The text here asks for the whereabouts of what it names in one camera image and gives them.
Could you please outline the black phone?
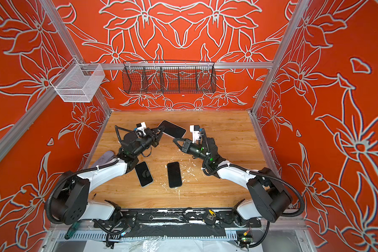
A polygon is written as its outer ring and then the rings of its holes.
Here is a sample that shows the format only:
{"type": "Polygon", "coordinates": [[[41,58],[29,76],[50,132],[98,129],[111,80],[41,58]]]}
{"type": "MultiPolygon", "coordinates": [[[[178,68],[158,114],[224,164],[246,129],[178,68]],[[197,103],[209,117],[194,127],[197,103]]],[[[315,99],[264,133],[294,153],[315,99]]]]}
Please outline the black phone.
{"type": "Polygon", "coordinates": [[[163,133],[172,138],[183,138],[186,134],[186,129],[173,124],[167,120],[162,121],[158,127],[164,127],[163,133]]]}
{"type": "Polygon", "coordinates": [[[135,166],[135,172],[142,188],[153,183],[154,180],[146,162],[138,163],[135,166]]]}
{"type": "Polygon", "coordinates": [[[182,186],[182,177],[180,164],[171,162],[167,164],[169,188],[178,188],[182,186]]]}

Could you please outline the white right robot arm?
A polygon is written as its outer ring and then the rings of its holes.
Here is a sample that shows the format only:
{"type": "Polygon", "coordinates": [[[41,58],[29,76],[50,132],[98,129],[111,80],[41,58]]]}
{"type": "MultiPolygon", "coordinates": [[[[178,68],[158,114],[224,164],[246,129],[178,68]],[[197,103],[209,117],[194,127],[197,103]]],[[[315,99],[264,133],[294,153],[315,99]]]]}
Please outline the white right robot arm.
{"type": "Polygon", "coordinates": [[[269,168],[250,170],[236,165],[218,153],[213,138],[175,138],[179,150],[196,159],[201,159],[206,176],[231,181],[249,191],[250,200],[243,200],[234,207],[234,213],[242,220],[263,218],[271,223],[283,217],[297,217],[305,211],[301,193],[288,182],[276,177],[269,168]]]}

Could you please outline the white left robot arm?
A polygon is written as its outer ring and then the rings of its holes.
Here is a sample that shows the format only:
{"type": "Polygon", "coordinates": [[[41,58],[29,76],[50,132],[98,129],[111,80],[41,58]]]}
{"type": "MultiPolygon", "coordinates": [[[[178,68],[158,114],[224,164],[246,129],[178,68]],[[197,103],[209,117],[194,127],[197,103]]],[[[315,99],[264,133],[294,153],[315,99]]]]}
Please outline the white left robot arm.
{"type": "Polygon", "coordinates": [[[153,129],[137,127],[127,130],[125,136],[117,134],[120,148],[110,161],[76,172],[64,172],[45,203],[47,219],[53,224],[65,225],[86,219],[112,219],[118,205],[111,201],[96,202],[88,198],[89,194],[106,182],[132,171],[140,155],[159,145],[164,130],[164,126],[153,129]]]}

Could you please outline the lavender grey phone case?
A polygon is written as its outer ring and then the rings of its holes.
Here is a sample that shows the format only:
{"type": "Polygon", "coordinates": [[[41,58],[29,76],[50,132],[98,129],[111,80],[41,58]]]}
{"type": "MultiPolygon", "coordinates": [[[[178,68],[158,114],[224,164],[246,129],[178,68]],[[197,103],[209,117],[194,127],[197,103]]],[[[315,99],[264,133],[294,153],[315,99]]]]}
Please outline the lavender grey phone case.
{"type": "Polygon", "coordinates": [[[113,151],[105,152],[97,161],[94,162],[94,164],[91,167],[93,168],[93,167],[96,167],[96,166],[102,166],[102,165],[110,162],[111,160],[113,160],[114,155],[115,155],[115,153],[113,151]]]}

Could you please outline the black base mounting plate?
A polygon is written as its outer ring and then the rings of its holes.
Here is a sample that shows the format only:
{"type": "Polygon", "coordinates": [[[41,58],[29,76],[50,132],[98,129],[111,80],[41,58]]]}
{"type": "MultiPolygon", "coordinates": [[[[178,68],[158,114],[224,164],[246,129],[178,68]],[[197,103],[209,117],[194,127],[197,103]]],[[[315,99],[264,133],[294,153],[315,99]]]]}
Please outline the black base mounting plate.
{"type": "Polygon", "coordinates": [[[260,218],[254,217],[243,220],[234,210],[229,208],[192,208],[184,209],[122,209],[116,218],[96,220],[94,226],[110,228],[119,219],[122,222],[117,226],[138,227],[140,225],[174,225],[200,224],[213,228],[260,228],[260,218]]]}

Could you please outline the green circuit board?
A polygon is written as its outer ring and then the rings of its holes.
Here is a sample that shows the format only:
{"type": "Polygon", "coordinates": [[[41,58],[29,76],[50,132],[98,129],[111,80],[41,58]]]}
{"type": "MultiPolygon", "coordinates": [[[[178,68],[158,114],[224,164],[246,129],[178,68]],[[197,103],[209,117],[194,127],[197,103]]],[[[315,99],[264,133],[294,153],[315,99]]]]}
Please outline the green circuit board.
{"type": "Polygon", "coordinates": [[[249,248],[254,243],[252,234],[247,232],[239,232],[237,234],[237,245],[240,248],[249,248]]]}

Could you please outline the aluminium horizontal back rail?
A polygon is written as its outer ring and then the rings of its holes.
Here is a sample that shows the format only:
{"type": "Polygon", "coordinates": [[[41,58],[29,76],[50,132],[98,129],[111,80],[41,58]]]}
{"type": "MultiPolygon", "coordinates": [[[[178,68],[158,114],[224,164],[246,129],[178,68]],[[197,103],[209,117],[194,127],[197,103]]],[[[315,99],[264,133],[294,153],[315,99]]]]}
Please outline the aluminium horizontal back rail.
{"type": "Polygon", "coordinates": [[[103,63],[103,64],[80,64],[84,70],[95,70],[98,65],[101,65],[103,70],[123,70],[125,67],[201,67],[211,66],[216,70],[225,69],[271,69],[273,62],[217,62],[217,63],[200,63],[200,62],[176,62],[176,63],[103,63]]]}

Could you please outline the green handled screwdriver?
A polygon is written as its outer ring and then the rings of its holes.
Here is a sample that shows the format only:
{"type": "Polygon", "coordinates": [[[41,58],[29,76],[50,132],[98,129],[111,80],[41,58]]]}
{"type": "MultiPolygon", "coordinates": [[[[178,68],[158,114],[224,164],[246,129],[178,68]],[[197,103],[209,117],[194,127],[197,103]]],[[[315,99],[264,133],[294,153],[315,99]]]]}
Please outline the green handled screwdriver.
{"type": "Polygon", "coordinates": [[[80,224],[81,224],[80,221],[77,221],[74,224],[72,224],[69,227],[68,231],[66,232],[64,239],[66,239],[66,240],[71,239],[74,236],[74,234],[76,233],[76,231],[78,230],[78,228],[80,227],[80,224]]]}

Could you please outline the aluminium left side rail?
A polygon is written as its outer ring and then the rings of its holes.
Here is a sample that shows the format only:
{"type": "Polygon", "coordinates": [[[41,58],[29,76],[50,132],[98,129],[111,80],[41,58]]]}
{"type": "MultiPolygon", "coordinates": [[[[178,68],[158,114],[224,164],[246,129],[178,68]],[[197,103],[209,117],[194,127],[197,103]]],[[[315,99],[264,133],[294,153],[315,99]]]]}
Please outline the aluminium left side rail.
{"type": "Polygon", "coordinates": [[[0,140],[0,162],[21,139],[21,137],[29,130],[30,126],[34,124],[36,119],[44,112],[44,110],[56,96],[57,93],[53,88],[48,89],[4,135],[4,137],[0,140]]]}

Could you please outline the aluminium frame post left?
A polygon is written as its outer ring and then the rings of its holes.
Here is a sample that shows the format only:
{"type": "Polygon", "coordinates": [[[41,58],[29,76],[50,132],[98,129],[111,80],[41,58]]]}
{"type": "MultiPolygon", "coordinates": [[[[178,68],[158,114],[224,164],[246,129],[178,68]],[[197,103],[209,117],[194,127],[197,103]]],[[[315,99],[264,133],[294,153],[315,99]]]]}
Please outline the aluminium frame post left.
{"type": "Polygon", "coordinates": [[[72,61],[77,63],[83,71],[86,71],[87,73],[89,73],[90,71],[93,72],[95,70],[95,65],[85,62],[66,25],[63,23],[53,1],[42,0],[40,1],[40,3],[46,12],[46,15],[49,17],[52,24],[56,28],[57,33],[63,41],[63,44],[70,53],[73,59],[72,61]]]}

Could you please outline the aluminium frame post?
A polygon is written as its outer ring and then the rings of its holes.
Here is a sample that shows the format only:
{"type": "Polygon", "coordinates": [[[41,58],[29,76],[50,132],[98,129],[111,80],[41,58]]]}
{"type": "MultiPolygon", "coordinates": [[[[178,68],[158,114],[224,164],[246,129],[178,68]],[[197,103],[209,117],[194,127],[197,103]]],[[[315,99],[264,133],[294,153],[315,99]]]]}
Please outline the aluminium frame post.
{"type": "Polygon", "coordinates": [[[250,114],[252,116],[255,116],[257,114],[257,111],[258,111],[259,107],[261,106],[262,100],[263,100],[265,94],[268,91],[269,85],[272,83],[272,79],[278,71],[280,63],[284,58],[285,52],[289,47],[291,39],[294,36],[296,29],[297,29],[297,27],[298,27],[298,25],[301,21],[301,18],[303,16],[304,12],[306,11],[309,3],[310,3],[310,1],[308,1],[308,0],[298,1],[295,12],[293,13],[293,15],[292,15],[292,17],[291,17],[291,19],[288,23],[288,26],[286,28],[284,35],[283,35],[282,41],[281,41],[281,43],[278,47],[278,50],[275,54],[275,57],[274,57],[274,60],[273,60],[273,63],[272,63],[272,67],[268,71],[268,73],[265,77],[265,80],[264,80],[263,84],[261,85],[261,87],[258,91],[258,95],[257,95],[257,98],[254,102],[254,105],[253,105],[252,109],[250,110],[250,114]]]}
{"type": "Polygon", "coordinates": [[[95,65],[85,62],[66,25],[63,23],[53,1],[42,0],[40,1],[40,3],[46,12],[46,15],[49,17],[52,24],[56,28],[57,33],[63,41],[63,44],[70,53],[73,59],[72,61],[77,63],[83,71],[86,71],[87,73],[89,73],[90,71],[93,72],[95,70],[95,65]]]}

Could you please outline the aluminium frame post right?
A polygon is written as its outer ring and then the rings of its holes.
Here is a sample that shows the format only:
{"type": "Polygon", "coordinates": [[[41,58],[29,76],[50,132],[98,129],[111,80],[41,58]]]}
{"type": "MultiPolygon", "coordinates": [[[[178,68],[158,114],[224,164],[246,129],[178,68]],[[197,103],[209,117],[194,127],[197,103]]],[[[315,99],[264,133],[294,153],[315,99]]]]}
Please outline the aluminium frame post right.
{"type": "Polygon", "coordinates": [[[273,63],[272,63],[272,67],[268,71],[268,73],[265,77],[265,80],[264,80],[263,84],[261,85],[261,87],[258,91],[258,95],[257,95],[257,98],[254,102],[254,105],[253,105],[252,109],[250,110],[250,114],[252,116],[255,116],[257,114],[257,111],[258,111],[259,107],[261,106],[262,100],[263,100],[265,94],[268,91],[269,85],[272,83],[272,79],[278,71],[280,63],[284,58],[285,52],[289,47],[291,39],[294,36],[296,29],[297,29],[297,27],[298,27],[298,25],[301,21],[301,18],[303,16],[304,12],[306,11],[309,3],[310,3],[310,1],[308,1],[308,0],[298,1],[295,12],[293,13],[293,15],[292,15],[292,17],[291,17],[291,19],[288,23],[288,26],[286,28],[284,35],[283,35],[282,41],[281,41],[281,43],[278,47],[278,50],[275,54],[275,57],[274,57],[274,60],[273,60],[273,63]]]}

